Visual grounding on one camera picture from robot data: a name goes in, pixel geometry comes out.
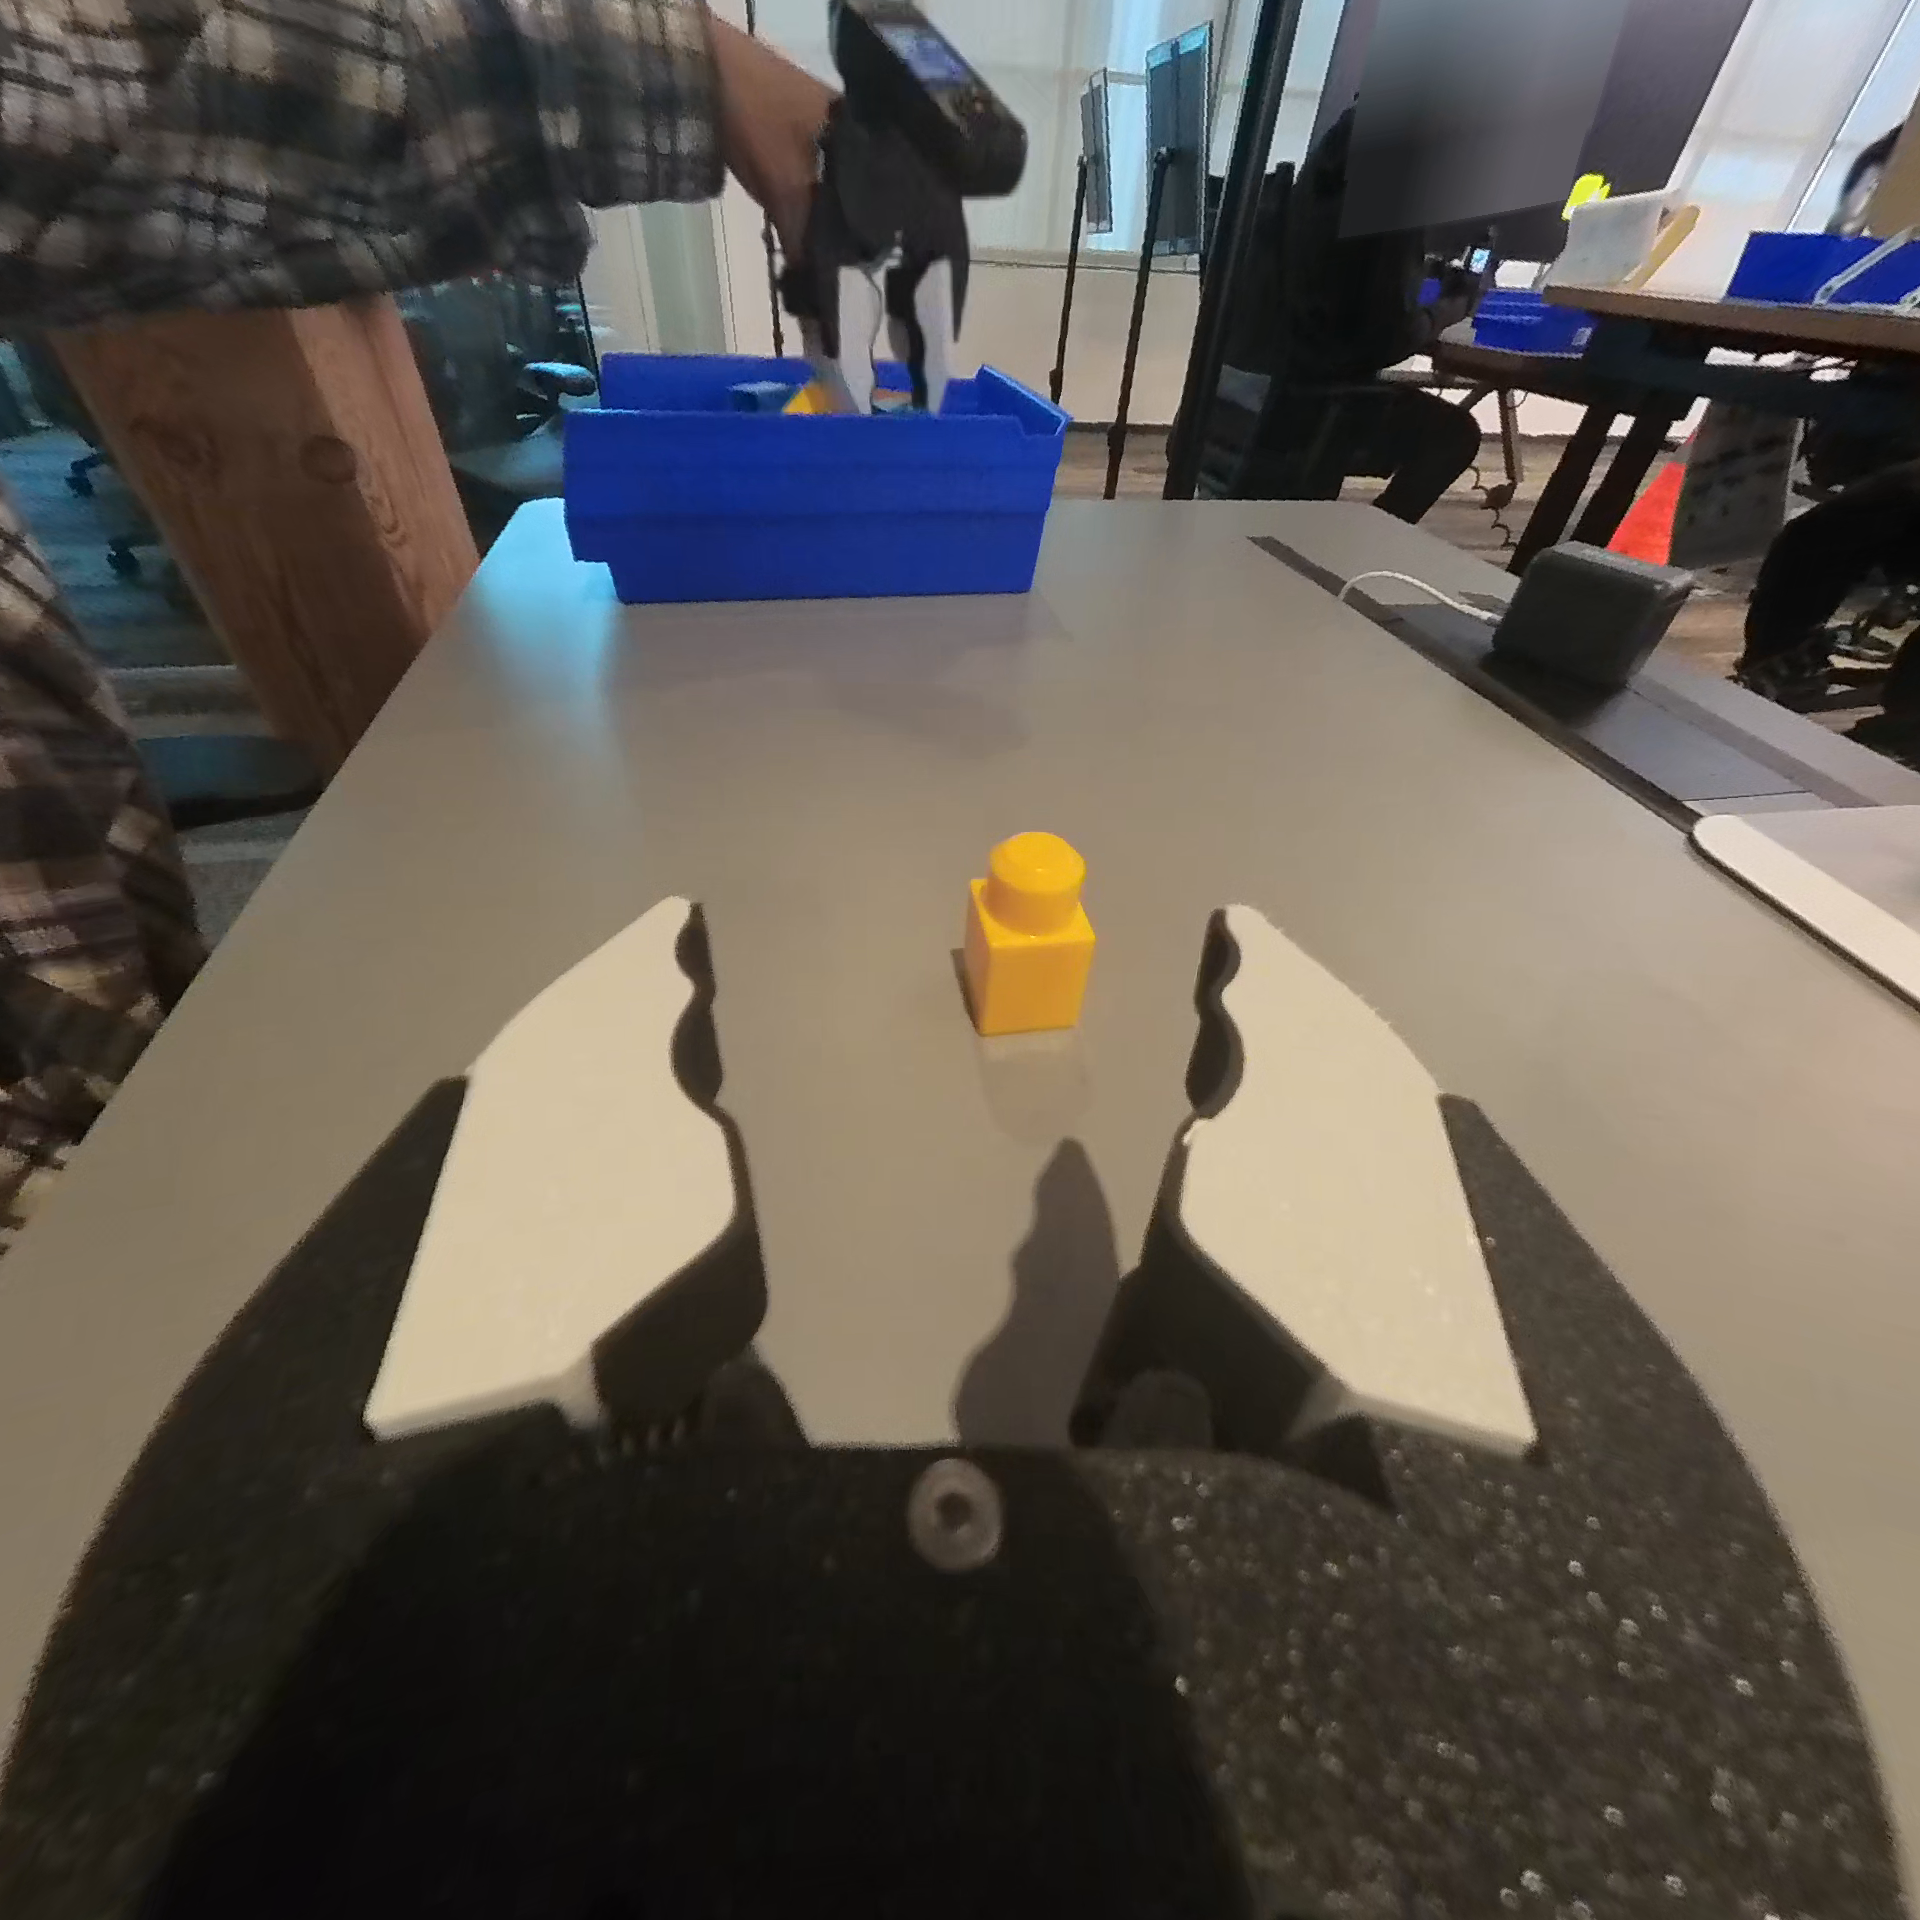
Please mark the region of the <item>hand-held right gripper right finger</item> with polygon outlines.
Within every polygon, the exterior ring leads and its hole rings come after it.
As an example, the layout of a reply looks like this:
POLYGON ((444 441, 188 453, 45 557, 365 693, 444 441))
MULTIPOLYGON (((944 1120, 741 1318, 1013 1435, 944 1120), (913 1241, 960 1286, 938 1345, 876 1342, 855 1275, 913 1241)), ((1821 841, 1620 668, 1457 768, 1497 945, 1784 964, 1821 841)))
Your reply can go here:
POLYGON ((1225 1360, 1253 1451, 1367 1420, 1498 1455, 1538 1439, 1433 1073, 1248 902, 1213 912, 1164 1223, 1172 1325, 1225 1360))

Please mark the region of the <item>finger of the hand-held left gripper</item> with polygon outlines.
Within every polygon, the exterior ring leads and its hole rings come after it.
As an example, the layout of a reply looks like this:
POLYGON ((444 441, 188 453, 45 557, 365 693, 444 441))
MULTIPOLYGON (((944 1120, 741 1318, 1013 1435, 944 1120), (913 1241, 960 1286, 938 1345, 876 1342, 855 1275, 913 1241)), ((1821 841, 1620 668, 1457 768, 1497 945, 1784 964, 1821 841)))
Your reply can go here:
POLYGON ((901 268, 901 364, 912 401, 922 413, 944 408, 954 341, 953 263, 934 256, 901 268))
POLYGON ((809 264, 810 383, 830 413, 868 415, 872 412, 872 349, 886 323, 885 277, 886 268, 879 260, 836 268, 813 260, 809 264))

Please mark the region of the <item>pile of coloured toy blocks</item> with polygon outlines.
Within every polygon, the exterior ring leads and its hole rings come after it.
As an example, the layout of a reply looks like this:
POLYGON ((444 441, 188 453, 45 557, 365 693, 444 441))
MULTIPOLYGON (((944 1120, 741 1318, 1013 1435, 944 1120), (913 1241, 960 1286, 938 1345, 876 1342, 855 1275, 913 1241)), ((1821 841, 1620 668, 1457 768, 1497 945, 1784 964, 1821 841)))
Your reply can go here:
MULTIPOLYGON (((728 404, 746 415, 840 415, 840 406, 824 381, 741 379, 726 389, 728 404)), ((872 415, 912 415, 910 390, 876 389, 868 412, 872 415)))

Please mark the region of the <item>blue plastic bin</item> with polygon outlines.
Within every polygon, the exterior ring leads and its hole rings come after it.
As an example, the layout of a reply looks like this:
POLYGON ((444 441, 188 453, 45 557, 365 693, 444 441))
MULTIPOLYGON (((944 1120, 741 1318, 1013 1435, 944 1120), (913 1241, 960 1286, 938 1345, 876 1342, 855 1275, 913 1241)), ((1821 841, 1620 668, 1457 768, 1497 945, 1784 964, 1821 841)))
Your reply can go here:
POLYGON ((1070 417, 981 368, 944 408, 791 415, 799 359, 613 351, 561 425, 568 550, 631 608, 1028 592, 1070 417))

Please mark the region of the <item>yellow one-stud block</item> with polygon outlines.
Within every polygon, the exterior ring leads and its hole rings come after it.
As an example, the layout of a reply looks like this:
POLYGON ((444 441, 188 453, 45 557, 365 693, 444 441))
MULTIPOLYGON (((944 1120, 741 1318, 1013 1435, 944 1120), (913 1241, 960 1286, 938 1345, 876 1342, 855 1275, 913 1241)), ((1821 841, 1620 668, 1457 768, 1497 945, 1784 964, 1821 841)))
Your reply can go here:
POLYGON ((1096 936, 1082 902, 1086 859, 1056 832, 1001 839, 972 877, 961 979, 982 1040, 1073 1031, 1096 936))

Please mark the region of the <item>person's left forearm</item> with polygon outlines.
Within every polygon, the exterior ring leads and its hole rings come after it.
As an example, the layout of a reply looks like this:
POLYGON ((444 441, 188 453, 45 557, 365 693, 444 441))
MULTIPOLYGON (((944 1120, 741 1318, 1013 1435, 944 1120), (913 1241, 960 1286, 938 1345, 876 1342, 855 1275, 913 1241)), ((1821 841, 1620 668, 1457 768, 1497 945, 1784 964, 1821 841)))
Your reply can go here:
POLYGON ((4 332, 564 284, 718 133, 698 5, 4 5, 4 332))

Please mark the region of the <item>person's left hand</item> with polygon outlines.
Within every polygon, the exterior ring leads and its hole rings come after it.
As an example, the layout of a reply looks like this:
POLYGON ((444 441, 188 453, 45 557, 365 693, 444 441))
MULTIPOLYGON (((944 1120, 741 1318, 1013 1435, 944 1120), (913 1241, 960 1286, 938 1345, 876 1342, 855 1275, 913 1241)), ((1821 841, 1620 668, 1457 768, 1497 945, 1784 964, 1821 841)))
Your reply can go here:
POLYGON ((799 256, 836 92, 712 12, 708 40, 724 166, 772 224, 782 253, 799 256))

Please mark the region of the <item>tablet floor stand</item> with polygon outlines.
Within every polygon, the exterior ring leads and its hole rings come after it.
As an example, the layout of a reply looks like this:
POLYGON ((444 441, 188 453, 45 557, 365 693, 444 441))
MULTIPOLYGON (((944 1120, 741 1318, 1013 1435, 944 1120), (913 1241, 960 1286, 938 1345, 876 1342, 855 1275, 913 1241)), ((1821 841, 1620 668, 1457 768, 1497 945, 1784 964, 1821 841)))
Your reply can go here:
POLYGON ((1046 396, 1065 396, 1065 366, 1071 328, 1071 302, 1082 244, 1090 236, 1112 230, 1112 112, 1110 70, 1100 67, 1079 93, 1079 155, 1073 165, 1070 244, 1063 268, 1063 299, 1053 364, 1046 372, 1046 396))
POLYGON ((1210 238, 1209 147, 1213 107, 1213 25, 1201 20, 1146 47, 1143 61, 1146 182, 1136 287, 1108 429, 1103 499, 1114 499, 1129 441, 1146 284, 1159 259, 1206 260, 1210 238))

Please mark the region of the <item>black pole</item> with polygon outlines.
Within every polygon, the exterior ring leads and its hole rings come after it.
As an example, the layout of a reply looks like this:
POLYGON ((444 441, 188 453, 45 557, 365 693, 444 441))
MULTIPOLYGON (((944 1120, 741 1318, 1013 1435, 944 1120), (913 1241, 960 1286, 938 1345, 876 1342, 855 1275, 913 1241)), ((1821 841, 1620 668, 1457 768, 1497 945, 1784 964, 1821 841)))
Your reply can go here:
POLYGON ((1189 500, 1206 443, 1232 328, 1236 284, 1254 241, 1264 166, 1280 121, 1302 1, 1261 1, 1242 76, 1232 155, 1222 176, 1213 244, 1201 271, 1178 413, 1168 433, 1164 499, 1189 500))

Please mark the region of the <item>person's plaid shirt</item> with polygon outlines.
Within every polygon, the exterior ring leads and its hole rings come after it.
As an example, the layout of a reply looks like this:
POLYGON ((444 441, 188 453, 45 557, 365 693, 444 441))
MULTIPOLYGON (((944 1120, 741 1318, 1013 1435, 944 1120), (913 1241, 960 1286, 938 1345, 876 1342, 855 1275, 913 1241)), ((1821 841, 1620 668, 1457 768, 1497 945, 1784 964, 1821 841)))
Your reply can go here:
POLYGON ((14 503, 2 504, 2 1245, 200 972, 176 830, 14 503))

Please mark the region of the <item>blue storage bin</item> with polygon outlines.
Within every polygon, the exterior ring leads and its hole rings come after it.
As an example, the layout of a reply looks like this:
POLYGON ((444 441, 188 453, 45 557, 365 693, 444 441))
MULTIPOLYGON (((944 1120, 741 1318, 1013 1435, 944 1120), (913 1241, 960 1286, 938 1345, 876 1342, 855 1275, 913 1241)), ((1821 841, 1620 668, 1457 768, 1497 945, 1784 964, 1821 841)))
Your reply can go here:
POLYGON ((1869 232, 1753 230, 1722 299, 1740 304, 1916 309, 1917 228, 1869 232))
POLYGON ((1472 316, 1472 343, 1489 351, 1578 357, 1589 348, 1591 313, 1552 304, 1529 287, 1493 287, 1472 316))

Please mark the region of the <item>dark grey box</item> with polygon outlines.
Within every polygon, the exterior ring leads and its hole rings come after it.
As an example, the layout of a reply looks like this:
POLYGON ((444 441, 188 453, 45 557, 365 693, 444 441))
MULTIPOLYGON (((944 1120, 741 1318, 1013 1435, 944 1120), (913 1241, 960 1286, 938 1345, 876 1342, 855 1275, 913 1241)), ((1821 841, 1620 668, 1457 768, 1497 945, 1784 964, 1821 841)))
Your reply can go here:
POLYGON ((1686 606, 1696 576, 1584 541, 1529 560, 1494 621, 1489 656, 1614 694, 1629 685, 1686 606))

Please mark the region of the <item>white plastic device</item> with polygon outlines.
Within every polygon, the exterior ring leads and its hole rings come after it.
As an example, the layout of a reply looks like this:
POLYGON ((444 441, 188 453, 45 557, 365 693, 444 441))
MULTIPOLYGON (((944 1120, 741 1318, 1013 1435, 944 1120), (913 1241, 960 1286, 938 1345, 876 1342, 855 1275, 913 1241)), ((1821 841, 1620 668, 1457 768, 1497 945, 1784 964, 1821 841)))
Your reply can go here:
POLYGON ((1605 176, 1582 176, 1562 209, 1565 241, 1541 287, 1640 287, 1690 238, 1697 215, 1697 203, 1663 190, 1617 197, 1605 176))

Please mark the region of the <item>black computer monitor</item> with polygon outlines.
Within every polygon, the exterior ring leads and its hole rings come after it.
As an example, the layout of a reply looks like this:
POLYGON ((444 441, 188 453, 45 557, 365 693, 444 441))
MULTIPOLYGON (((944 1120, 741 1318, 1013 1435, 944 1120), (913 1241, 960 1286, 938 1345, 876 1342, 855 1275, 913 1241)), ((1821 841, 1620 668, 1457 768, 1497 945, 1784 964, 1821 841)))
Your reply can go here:
POLYGON ((1342 232, 1489 230, 1545 263, 1584 176, 1668 185, 1743 25, 1745 1, 1343 5, 1306 137, 1346 113, 1342 232))

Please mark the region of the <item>wooden office desk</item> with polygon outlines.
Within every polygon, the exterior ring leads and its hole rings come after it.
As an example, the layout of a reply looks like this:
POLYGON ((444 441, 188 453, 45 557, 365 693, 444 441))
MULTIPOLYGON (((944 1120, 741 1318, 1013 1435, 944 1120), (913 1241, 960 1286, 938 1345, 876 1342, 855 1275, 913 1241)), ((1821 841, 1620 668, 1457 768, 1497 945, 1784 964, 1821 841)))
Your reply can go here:
POLYGON ((1433 364, 1494 390, 1576 404, 1582 417, 1505 569, 1562 540, 1608 543, 1668 433, 1697 400, 1826 421, 1858 433, 1916 429, 1917 317, 1858 304, 1753 304, 1553 286, 1549 305, 1593 317, 1582 353, 1504 351, 1444 339, 1433 364))

